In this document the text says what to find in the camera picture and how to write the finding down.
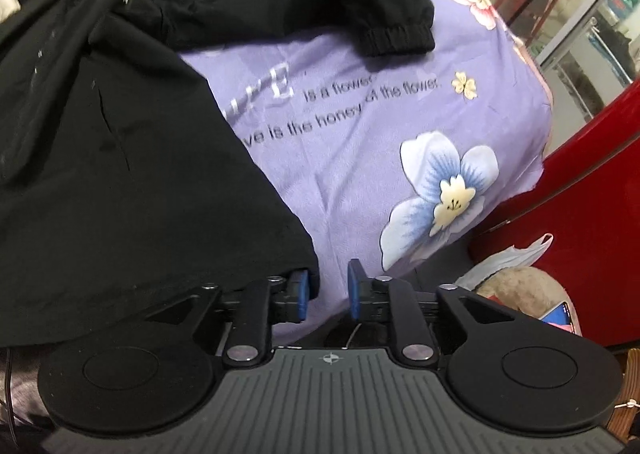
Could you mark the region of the red cabinet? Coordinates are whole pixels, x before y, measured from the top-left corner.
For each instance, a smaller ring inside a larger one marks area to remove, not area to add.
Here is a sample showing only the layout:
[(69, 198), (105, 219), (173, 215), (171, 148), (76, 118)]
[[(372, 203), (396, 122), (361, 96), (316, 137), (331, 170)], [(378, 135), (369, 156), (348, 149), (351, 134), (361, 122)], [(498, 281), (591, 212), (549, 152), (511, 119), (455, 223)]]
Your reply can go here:
[(544, 159), (529, 192), (471, 234), (475, 261), (550, 233), (537, 268), (559, 281), (582, 334), (605, 347), (639, 340), (639, 86), (632, 84)]

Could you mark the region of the beige plush cushion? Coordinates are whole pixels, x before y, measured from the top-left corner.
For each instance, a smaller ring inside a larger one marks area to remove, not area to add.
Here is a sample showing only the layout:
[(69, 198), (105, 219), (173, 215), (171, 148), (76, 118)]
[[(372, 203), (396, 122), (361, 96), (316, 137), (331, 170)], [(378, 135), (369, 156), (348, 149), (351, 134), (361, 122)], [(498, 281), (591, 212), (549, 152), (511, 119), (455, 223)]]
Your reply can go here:
[(502, 269), (481, 282), (474, 292), (532, 318), (542, 318), (566, 304), (572, 331), (582, 336), (573, 301), (564, 287), (547, 272), (533, 266)]

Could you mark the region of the purple floral bed sheet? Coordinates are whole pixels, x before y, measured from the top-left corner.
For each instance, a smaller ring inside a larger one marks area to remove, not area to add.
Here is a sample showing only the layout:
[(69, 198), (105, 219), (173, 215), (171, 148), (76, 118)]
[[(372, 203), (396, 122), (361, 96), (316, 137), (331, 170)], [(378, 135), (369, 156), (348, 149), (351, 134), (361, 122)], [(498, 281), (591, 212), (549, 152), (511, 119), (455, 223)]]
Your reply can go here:
[(320, 292), (280, 344), (348, 304), (347, 265), (402, 275), (542, 173), (552, 95), (488, 0), (432, 0), (433, 52), (363, 58), (308, 34), (186, 55), (314, 241)]

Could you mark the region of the black jacket with white lettering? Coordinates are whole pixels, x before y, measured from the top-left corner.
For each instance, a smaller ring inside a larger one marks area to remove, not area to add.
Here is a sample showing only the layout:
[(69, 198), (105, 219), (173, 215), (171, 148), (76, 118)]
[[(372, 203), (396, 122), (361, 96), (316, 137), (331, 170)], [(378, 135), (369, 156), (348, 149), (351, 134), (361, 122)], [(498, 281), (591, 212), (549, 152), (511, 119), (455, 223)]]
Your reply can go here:
[(431, 0), (29, 0), (1, 25), (1, 342), (68, 341), (314, 245), (183, 52), (315, 28), (435, 47)]

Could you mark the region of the white plastic bag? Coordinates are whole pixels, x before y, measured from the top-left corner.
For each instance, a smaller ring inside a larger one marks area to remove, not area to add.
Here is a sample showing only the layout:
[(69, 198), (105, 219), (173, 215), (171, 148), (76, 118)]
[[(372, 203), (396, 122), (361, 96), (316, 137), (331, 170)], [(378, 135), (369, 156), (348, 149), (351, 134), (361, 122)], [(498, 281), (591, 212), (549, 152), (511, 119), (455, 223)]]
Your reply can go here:
[(552, 243), (553, 235), (546, 233), (525, 248), (510, 246), (477, 263), (471, 270), (460, 276), (454, 284), (467, 290), (474, 290), (488, 280), (491, 275), (502, 270), (532, 266), (546, 253)]

